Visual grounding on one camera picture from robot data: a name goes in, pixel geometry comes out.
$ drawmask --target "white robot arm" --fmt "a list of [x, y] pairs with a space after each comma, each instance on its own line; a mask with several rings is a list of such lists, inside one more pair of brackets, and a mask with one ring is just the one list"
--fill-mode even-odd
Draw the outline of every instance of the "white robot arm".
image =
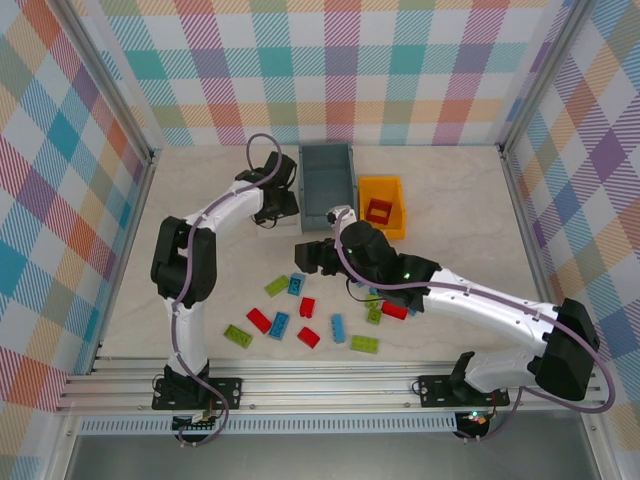
[[[251, 184], [247, 181], [235, 181], [228, 191], [236, 192]], [[216, 237], [232, 230], [240, 221], [256, 215], [263, 207], [264, 192], [259, 188], [250, 188], [222, 202], [214, 208], [198, 225], [198, 229], [207, 229]], [[190, 228], [195, 220], [203, 214], [204, 209], [185, 217], [184, 222]], [[175, 297], [167, 296], [164, 304], [169, 318], [173, 314]], [[193, 372], [200, 372], [207, 364], [207, 354], [204, 348], [204, 306], [205, 302], [195, 302], [190, 308], [181, 303], [177, 316], [177, 340], [183, 360]], [[176, 354], [169, 357], [169, 367], [180, 375], [187, 376], [187, 372], [177, 361]]]
[[594, 359], [561, 329], [541, 321], [550, 318], [562, 324], [597, 351], [600, 342], [582, 304], [567, 299], [556, 306], [513, 297], [431, 260], [397, 254], [384, 234], [358, 221], [349, 206], [335, 207], [327, 217], [336, 224], [336, 240], [296, 245], [296, 264], [303, 272], [315, 273], [321, 267], [323, 275], [343, 273], [376, 287], [382, 298], [397, 306], [455, 316], [520, 345], [461, 355], [450, 389], [463, 404], [472, 405], [472, 398], [497, 389], [534, 384], [563, 399], [584, 398]]
[[288, 190], [296, 164], [282, 155], [279, 168], [277, 165], [278, 153], [272, 152], [264, 167], [240, 173], [231, 187], [208, 207], [183, 219], [167, 217], [162, 222], [151, 280], [164, 298], [174, 353], [169, 357], [162, 382], [171, 388], [164, 388], [159, 394], [166, 394], [170, 400], [160, 399], [154, 405], [191, 409], [202, 404], [206, 392], [197, 385], [201, 382], [191, 377], [193, 373], [206, 381], [209, 374], [203, 340], [204, 305], [216, 283], [216, 238], [246, 218], [261, 225], [299, 212], [295, 196]]

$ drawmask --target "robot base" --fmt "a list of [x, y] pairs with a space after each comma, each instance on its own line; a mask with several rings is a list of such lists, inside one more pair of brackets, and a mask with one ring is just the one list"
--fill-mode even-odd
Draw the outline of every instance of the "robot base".
[[456, 413], [456, 423], [458, 424], [458, 431], [453, 434], [458, 438], [476, 438], [484, 437], [489, 433], [489, 425], [491, 420], [487, 420], [484, 423], [474, 422], [469, 419], [469, 415], [466, 413]]
[[418, 377], [420, 405], [425, 407], [506, 407], [509, 393], [495, 390], [491, 393], [475, 392], [466, 401], [460, 400], [453, 391], [450, 375], [422, 375]]
[[[240, 408], [242, 396], [241, 378], [209, 378], [209, 362], [198, 374], [213, 388], [218, 390], [229, 404], [229, 410]], [[220, 410], [220, 399], [190, 377], [184, 377], [165, 365], [162, 378], [153, 385], [153, 410]]]

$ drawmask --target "plaid wallpaper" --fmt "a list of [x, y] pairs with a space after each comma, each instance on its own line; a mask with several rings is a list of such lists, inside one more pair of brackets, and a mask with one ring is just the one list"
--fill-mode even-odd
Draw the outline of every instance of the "plaid wallpaper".
[[548, 0], [100, 3], [170, 144], [406, 145], [495, 142]]
[[640, 2], [601, 0], [514, 169], [555, 295], [589, 306], [622, 385], [617, 456], [640, 472]]
[[547, 32], [547, 35], [542, 43], [542, 47], [538, 51], [536, 55], [536, 59], [534, 60], [529, 72], [527, 72], [527, 76], [520, 87], [520, 91], [518, 92], [518, 96], [516, 97], [516, 101], [513, 102], [511, 106], [511, 110], [509, 110], [509, 115], [507, 115], [507, 120], [504, 122], [502, 129], [498, 135], [496, 143], [503, 144], [504, 140], [509, 133], [509, 129], [511, 129], [511, 125], [513, 124], [513, 120], [516, 118], [516, 115], [520, 111], [520, 107], [522, 106], [522, 102], [527, 98], [529, 92], [531, 91], [531, 87], [533, 87], [534, 83], [538, 78], [538, 73], [540, 72], [540, 67], [542, 66], [542, 62], [547, 58], [549, 52], [551, 52], [551, 48], [553, 46], [553, 42], [555, 42], [556, 38], [560, 34], [564, 22], [569, 17], [569, 12], [571, 11], [571, 7], [576, 3], [576, 0], [563, 0], [562, 6], [558, 10], [556, 14], [556, 18], [553, 20], [553, 24], [551, 28]]
[[0, 479], [34, 478], [143, 164], [45, 0], [0, 0]]
[[107, 66], [107, 68], [109, 69], [109, 72], [111, 73], [111, 77], [113, 78], [116, 85], [120, 89], [122, 98], [131, 109], [131, 113], [133, 114], [136, 121], [138, 122], [138, 125], [140, 126], [140, 129], [142, 130], [142, 133], [144, 134], [145, 139], [147, 140], [147, 143], [154, 148], [161, 148], [162, 145], [157, 145], [155, 140], [153, 139], [151, 132], [149, 131], [149, 128], [147, 126], [147, 121], [144, 118], [144, 115], [142, 115], [139, 105], [134, 100], [134, 97], [131, 94], [131, 90], [129, 90], [129, 88], [127, 87], [127, 84], [123, 80], [122, 73], [116, 66], [113, 60], [113, 57], [111, 56], [111, 52], [107, 49], [106, 45], [104, 44], [104, 41], [102, 40], [102, 37], [98, 34], [98, 30], [96, 28], [96, 25], [93, 19], [90, 16], [88, 16], [84, 0], [71, 0], [71, 3], [75, 7], [76, 12], [80, 17], [80, 20], [83, 23], [87, 33], [91, 37], [91, 40], [94, 42], [95, 47], [100, 52], [100, 55], [102, 56], [102, 59], [104, 60], [105, 65]]

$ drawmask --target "lego brick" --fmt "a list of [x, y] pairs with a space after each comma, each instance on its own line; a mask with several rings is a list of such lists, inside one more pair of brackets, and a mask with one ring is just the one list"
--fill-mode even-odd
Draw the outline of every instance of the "lego brick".
[[315, 348], [315, 346], [320, 341], [320, 336], [309, 327], [304, 327], [302, 330], [300, 330], [300, 333], [298, 333], [298, 338], [309, 345], [311, 348]]
[[276, 340], [282, 340], [284, 331], [287, 328], [288, 323], [289, 315], [287, 315], [286, 313], [278, 312], [276, 314], [276, 318], [273, 320], [271, 330], [269, 330], [269, 336], [271, 338], [275, 338]]
[[395, 317], [398, 320], [404, 320], [405, 318], [407, 318], [407, 314], [409, 313], [409, 310], [404, 307], [396, 307], [395, 305], [389, 302], [384, 302], [382, 304], [382, 313], [384, 313], [385, 315], [389, 315], [391, 317]]
[[249, 313], [247, 313], [247, 318], [253, 323], [258, 330], [262, 333], [267, 333], [271, 328], [271, 322], [267, 317], [265, 317], [260, 310], [254, 308]]
[[[369, 207], [367, 208], [367, 215], [365, 218], [368, 222], [387, 225], [389, 223], [389, 218], [391, 218], [392, 208], [393, 203], [385, 202], [384, 200], [378, 200], [377, 198], [372, 198], [371, 200], [369, 200]], [[374, 215], [374, 211], [380, 212], [383, 215]]]
[[367, 322], [373, 323], [374, 325], [380, 325], [380, 319], [382, 318], [382, 312], [377, 308], [369, 309], [369, 314], [367, 315]]
[[342, 323], [342, 315], [336, 313], [331, 316], [331, 331], [333, 332], [333, 341], [336, 343], [344, 343], [344, 325]]
[[291, 275], [291, 279], [289, 280], [289, 290], [287, 293], [291, 295], [295, 295], [296, 297], [300, 295], [302, 291], [302, 285], [304, 285], [305, 276], [301, 273], [294, 273]]
[[240, 345], [242, 348], [247, 348], [253, 340], [253, 335], [240, 330], [234, 325], [229, 325], [224, 332], [224, 336], [231, 340], [233, 343]]
[[351, 337], [351, 350], [364, 353], [378, 353], [378, 339], [354, 335]]
[[367, 308], [378, 308], [378, 296], [377, 295], [367, 295], [366, 302], [364, 302], [364, 306]]
[[289, 286], [289, 279], [285, 275], [281, 275], [276, 278], [269, 285], [264, 287], [270, 297], [275, 297], [282, 290], [286, 289]]
[[300, 316], [311, 318], [313, 317], [313, 309], [316, 307], [316, 301], [313, 298], [302, 297], [300, 303]]

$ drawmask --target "red lego brick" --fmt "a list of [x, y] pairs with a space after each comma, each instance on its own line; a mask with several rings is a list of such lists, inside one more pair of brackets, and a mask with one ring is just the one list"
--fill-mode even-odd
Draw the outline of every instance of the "red lego brick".
[[302, 303], [300, 304], [300, 316], [311, 318], [313, 317], [313, 309], [316, 306], [316, 301], [313, 298], [302, 297]]
[[[393, 203], [385, 202], [384, 200], [378, 200], [377, 198], [372, 198], [369, 200], [369, 207], [367, 208], [366, 219], [368, 222], [380, 223], [382, 225], [387, 225], [389, 223], [389, 218], [391, 218], [391, 209], [393, 208]], [[384, 212], [385, 216], [382, 217], [380, 215], [374, 215], [372, 212], [374, 210]]]
[[382, 304], [382, 313], [391, 317], [395, 317], [398, 320], [404, 320], [405, 318], [407, 318], [409, 309], [404, 307], [396, 307], [389, 302], [384, 302]]
[[298, 338], [309, 345], [311, 348], [315, 348], [315, 346], [320, 341], [320, 336], [309, 327], [304, 327], [302, 330], [300, 330]]
[[251, 323], [258, 327], [258, 330], [260, 330], [262, 333], [267, 333], [271, 328], [271, 322], [269, 321], [269, 319], [265, 317], [257, 308], [254, 308], [249, 313], [247, 313], [247, 318], [251, 320]]

